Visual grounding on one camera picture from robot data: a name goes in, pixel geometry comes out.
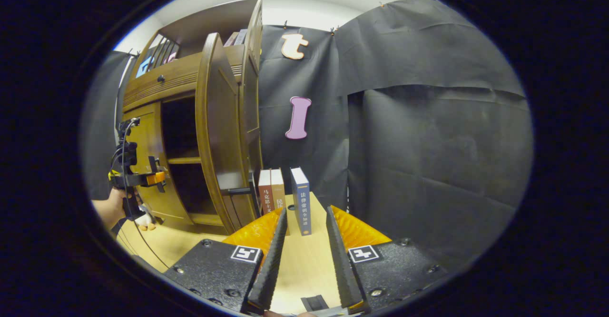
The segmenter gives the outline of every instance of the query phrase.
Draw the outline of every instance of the wooden shelf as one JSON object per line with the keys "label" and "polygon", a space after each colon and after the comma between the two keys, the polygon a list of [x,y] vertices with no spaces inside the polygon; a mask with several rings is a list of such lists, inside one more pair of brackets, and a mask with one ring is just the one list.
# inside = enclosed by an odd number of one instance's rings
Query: wooden shelf
{"label": "wooden shelf", "polygon": [[170,165],[187,165],[189,163],[201,163],[200,157],[187,157],[187,158],[170,158],[167,159]]}
{"label": "wooden shelf", "polygon": [[206,224],[208,226],[224,226],[220,216],[210,215],[207,213],[189,213],[191,220],[197,224]]}

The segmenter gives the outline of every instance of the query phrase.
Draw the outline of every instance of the screw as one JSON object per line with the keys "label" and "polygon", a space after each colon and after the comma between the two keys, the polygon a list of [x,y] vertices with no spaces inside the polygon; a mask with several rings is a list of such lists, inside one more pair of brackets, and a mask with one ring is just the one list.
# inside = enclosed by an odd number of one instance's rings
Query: screw
{"label": "screw", "polygon": [[377,288],[377,289],[375,289],[374,291],[372,291],[370,293],[370,295],[373,296],[373,297],[378,297],[378,296],[380,296],[382,294],[383,294],[383,290],[380,289],[380,288]]}
{"label": "screw", "polygon": [[209,298],[209,301],[218,304],[219,306],[222,306],[222,302],[220,302],[220,300],[217,300],[216,298]]}
{"label": "screw", "polygon": [[439,266],[439,265],[433,265],[432,267],[430,267],[430,268],[427,270],[427,272],[428,272],[428,273],[433,273],[433,272],[436,272],[438,269],[440,269],[440,266]]}
{"label": "screw", "polygon": [[241,297],[241,293],[236,289],[227,289],[226,294],[231,297]]}

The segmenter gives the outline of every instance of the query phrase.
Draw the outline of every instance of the blue book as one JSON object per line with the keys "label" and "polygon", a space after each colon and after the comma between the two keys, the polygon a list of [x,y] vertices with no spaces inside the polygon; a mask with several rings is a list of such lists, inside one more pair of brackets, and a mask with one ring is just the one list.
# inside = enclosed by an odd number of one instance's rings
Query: blue book
{"label": "blue book", "polygon": [[303,170],[292,168],[292,197],[296,208],[296,219],[300,235],[311,235],[311,200],[309,198],[309,181]]}

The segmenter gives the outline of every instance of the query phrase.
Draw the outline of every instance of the cabinet drawer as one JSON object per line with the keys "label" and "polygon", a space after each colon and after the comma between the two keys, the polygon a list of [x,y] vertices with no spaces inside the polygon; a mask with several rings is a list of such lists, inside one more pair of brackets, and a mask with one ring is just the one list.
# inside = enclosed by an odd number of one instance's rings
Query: cabinet drawer
{"label": "cabinet drawer", "polygon": [[129,81],[123,110],[128,111],[155,100],[194,91],[200,65],[201,53],[195,53],[151,69]]}

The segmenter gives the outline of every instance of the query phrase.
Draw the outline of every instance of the table surface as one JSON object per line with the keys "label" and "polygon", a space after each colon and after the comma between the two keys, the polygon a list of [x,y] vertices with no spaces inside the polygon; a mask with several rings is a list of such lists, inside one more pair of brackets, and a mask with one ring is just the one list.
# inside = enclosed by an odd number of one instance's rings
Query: table surface
{"label": "table surface", "polygon": [[[285,196],[286,206],[293,204],[292,195]],[[322,295],[329,307],[339,306],[334,263],[330,252],[326,211],[311,192],[311,235],[301,236],[296,223],[295,211],[287,211],[290,235],[285,237],[277,285],[273,294],[271,310],[278,313],[305,312],[300,298]],[[200,233],[196,226],[170,225],[167,222],[154,230],[141,232],[155,253],[168,266],[176,263],[196,243],[208,238],[222,241],[224,235]],[[160,272],[165,267],[152,254],[138,234],[133,222],[123,224],[116,240],[129,254],[137,254]]]}

